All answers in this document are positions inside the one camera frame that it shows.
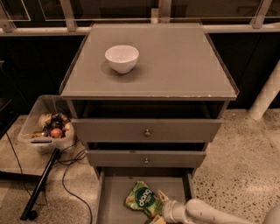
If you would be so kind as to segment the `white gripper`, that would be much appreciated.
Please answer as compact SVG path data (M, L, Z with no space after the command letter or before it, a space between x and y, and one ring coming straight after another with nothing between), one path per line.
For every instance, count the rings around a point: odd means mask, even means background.
M186 205L169 198L161 191L157 191L158 197L164 203L162 216L157 215L150 224L182 223L188 224Z

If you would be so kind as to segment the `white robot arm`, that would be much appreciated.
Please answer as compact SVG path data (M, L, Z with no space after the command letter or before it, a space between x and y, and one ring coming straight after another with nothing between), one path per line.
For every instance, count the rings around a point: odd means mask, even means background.
M162 214L157 215L149 224L255 224L251 221L224 213L200 199L189 199L185 204L169 199L161 190L157 191L164 203Z

